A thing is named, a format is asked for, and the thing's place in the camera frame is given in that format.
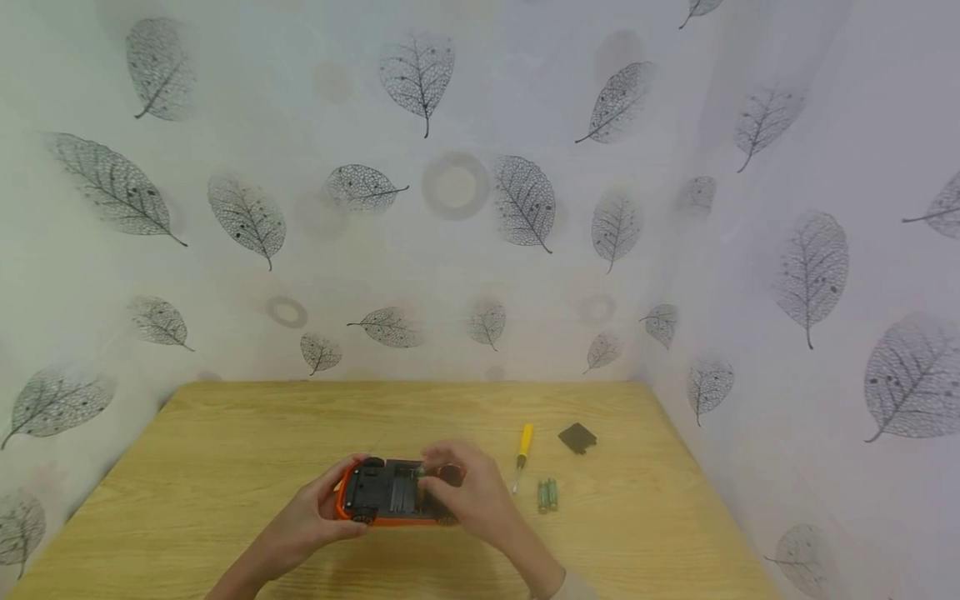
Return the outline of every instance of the leaf print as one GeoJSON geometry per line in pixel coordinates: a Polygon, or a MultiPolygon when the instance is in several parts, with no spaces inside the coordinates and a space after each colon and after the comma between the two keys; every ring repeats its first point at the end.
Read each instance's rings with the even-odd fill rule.
{"type": "Polygon", "coordinates": [[[709,216],[713,210],[713,197],[717,193],[717,180],[712,177],[695,177],[684,184],[678,199],[684,212],[709,216]]]}
{"type": "Polygon", "coordinates": [[[587,351],[587,370],[584,375],[594,369],[606,367],[620,357],[620,339],[612,331],[604,331],[593,338],[590,349],[587,351]]]}
{"type": "Polygon", "coordinates": [[[830,314],[847,285],[847,234],[826,212],[811,210],[797,218],[778,254],[774,300],[806,330],[813,350],[810,328],[830,314]]]}
{"type": "Polygon", "coordinates": [[[540,168],[520,156],[501,156],[494,169],[500,230],[511,244],[546,247],[553,228],[556,201],[550,180],[540,168]]]}
{"type": "Polygon", "coordinates": [[[680,26],[680,29],[686,27],[686,23],[694,16],[703,16],[713,9],[720,6],[723,0],[690,0],[690,13],[686,16],[686,21],[680,26]]]}
{"type": "Polygon", "coordinates": [[[750,159],[790,127],[804,107],[804,97],[791,90],[762,87],[748,96],[747,109],[736,121],[736,147],[747,153],[747,160],[737,173],[742,173],[750,159]]]}
{"type": "Polygon", "coordinates": [[[429,33],[381,49],[380,82],[394,102],[426,119],[424,138],[430,134],[430,115],[453,76],[455,54],[452,39],[429,33]]]}
{"type": "Polygon", "coordinates": [[[940,190],[923,217],[901,219],[902,223],[920,221],[941,235],[960,240],[960,172],[940,190]]]}
{"type": "Polygon", "coordinates": [[[487,344],[496,352],[493,344],[503,334],[507,322],[507,312],[499,300],[492,298],[478,300],[470,311],[469,334],[474,342],[487,344]]]}
{"type": "Polygon", "coordinates": [[[420,330],[395,306],[374,310],[360,323],[347,323],[351,325],[360,325],[371,338],[391,348],[414,348],[423,344],[420,330]]]}
{"type": "Polygon", "coordinates": [[[723,402],[733,389],[733,367],[722,356],[707,352],[697,356],[686,377],[686,398],[697,414],[708,413],[723,402]]]}
{"type": "Polygon", "coordinates": [[[640,322],[647,322],[647,333],[655,340],[663,344],[663,347],[670,349],[673,342],[673,332],[677,328],[677,319],[679,311],[673,304],[660,304],[655,306],[646,317],[640,319],[640,322]]]}
{"type": "Polygon", "coordinates": [[[47,438],[86,423],[104,412],[113,400],[114,388],[107,377],[75,372],[63,365],[36,372],[16,397],[12,429],[0,450],[17,433],[47,438]]]}
{"type": "Polygon", "coordinates": [[[864,375],[867,408],[879,429],[904,438],[960,432],[960,330],[953,321],[913,313],[891,325],[864,375]]]}
{"type": "Polygon", "coordinates": [[[197,76],[183,48],[183,25],[173,19],[137,21],[127,35],[127,66],[148,112],[165,121],[186,120],[193,110],[197,76]]]}
{"type": "Polygon", "coordinates": [[[607,274],[613,270],[613,262],[623,258],[636,245],[643,228],[640,214],[633,198],[623,190],[608,190],[593,209],[593,225],[590,235],[593,249],[604,260],[610,261],[607,274]]]}
{"type": "Polygon", "coordinates": [[[589,133],[573,143],[592,139],[613,144],[627,138],[656,74],[657,67],[652,62],[634,62],[616,72],[593,105],[589,133]]]}
{"type": "Polygon", "coordinates": [[[132,235],[169,235],[170,215],[159,191],[135,164],[113,150],[70,133],[48,133],[50,152],[80,182],[78,188],[114,230],[132,235]]]}
{"type": "Polygon", "coordinates": [[[828,600],[830,561],[823,532],[813,525],[791,527],[777,543],[776,564],[790,583],[815,600],[828,600]]]}
{"type": "Polygon", "coordinates": [[[362,164],[337,167],[324,183],[324,192],[335,205],[355,212],[383,212],[408,189],[409,185],[397,189],[387,176],[362,164]]]}
{"type": "Polygon", "coordinates": [[[136,324],[137,334],[144,342],[164,346],[183,346],[186,344],[186,324],[173,304],[163,298],[138,296],[128,306],[136,324]]]}
{"type": "Polygon", "coordinates": [[[340,346],[320,337],[316,333],[304,333],[300,338],[300,352],[303,360],[313,369],[311,375],[317,371],[326,371],[336,367],[344,355],[340,346]]]}
{"type": "Polygon", "coordinates": [[[213,216],[229,236],[266,258],[268,271],[272,271],[272,258],[287,236],[287,223],[276,202],[259,187],[244,185],[232,173],[211,177],[206,197],[213,216]]]}
{"type": "Polygon", "coordinates": [[[0,564],[19,564],[17,579],[46,532],[47,515],[32,494],[19,490],[0,498],[0,564]]]}

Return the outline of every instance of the wall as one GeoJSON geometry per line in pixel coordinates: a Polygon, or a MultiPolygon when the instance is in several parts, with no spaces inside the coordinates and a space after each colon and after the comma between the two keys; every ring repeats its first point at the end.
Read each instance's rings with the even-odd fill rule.
{"type": "Polygon", "coordinates": [[[191,380],[639,377],[787,597],[955,597],[924,5],[7,3],[0,582],[191,380]]]}

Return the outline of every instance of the yellow screwdriver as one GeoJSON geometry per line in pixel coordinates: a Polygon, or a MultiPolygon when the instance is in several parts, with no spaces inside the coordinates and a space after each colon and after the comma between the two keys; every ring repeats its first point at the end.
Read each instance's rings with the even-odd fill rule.
{"type": "Polygon", "coordinates": [[[514,477],[514,493],[516,486],[520,483],[520,474],[527,464],[527,452],[530,450],[530,441],[534,437],[534,426],[532,423],[523,425],[523,435],[520,437],[520,451],[516,455],[516,477],[514,477]]]}

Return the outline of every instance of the toy car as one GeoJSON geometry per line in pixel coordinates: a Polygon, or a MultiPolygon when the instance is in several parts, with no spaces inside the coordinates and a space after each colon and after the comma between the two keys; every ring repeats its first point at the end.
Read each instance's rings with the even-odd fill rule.
{"type": "Polygon", "coordinates": [[[466,472],[455,465],[423,471],[422,464],[375,457],[357,463],[340,480],[337,517],[373,526],[455,525],[456,517],[417,480],[432,475],[459,488],[466,472]]]}

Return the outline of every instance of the hand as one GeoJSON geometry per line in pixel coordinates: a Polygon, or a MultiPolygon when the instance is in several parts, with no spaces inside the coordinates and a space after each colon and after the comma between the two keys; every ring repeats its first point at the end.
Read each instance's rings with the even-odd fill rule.
{"type": "Polygon", "coordinates": [[[566,571],[534,530],[523,520],[496,462],[470,442],[437,442],[423,450],[423,467],[467,468],[459,488],[437,477],[422,477],[421,488],[437,497],[464,529],[510,560],[535,598],[552,598],[564,584],[566,571]]]}
{"type": "Polygon", "coordinates": [[[256,537],[247,553],[257,558],[258,570],[267,579],[285,575],[331,542],[358,538],[366,533],[367,526],[363,523],[336,520],[333,488],[348,468],[368,457],[368,454],[348,456],[304,485],[256,537]]]}
{"type": "Polygon", "coordinates": [[[320,548],[364,535],[367,525],[336,520],[333,488],[348,468],[369,456],[348,456],[300,488],[224,574],[207,600],[254,598],[264,584],[293,570],[320,548]]]}
{"type": "Polygon", "coordinates": [[[423,450],[423,467],[443,465],[467,469],[463,485],[454,488],[438,477],[422,477],[419,485],[443,502],[468,533],[501,551],[512,533],[524,526],[496,462],[470,442],[448,440],[423,450]]]}

